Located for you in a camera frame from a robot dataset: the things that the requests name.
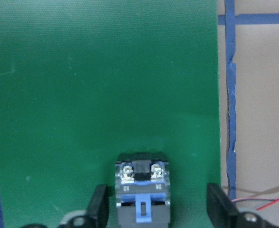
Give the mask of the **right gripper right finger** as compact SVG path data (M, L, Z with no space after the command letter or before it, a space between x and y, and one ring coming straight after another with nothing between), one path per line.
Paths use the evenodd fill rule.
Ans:
M236 227L239 211L217 183L207 184L206 211L214 228Z

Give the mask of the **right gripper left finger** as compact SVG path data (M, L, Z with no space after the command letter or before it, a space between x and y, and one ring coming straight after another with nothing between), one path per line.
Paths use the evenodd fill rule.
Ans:
M109 218L109 197L108 186L106 184L97 185L85 216L88 220L89 228L105 228Z

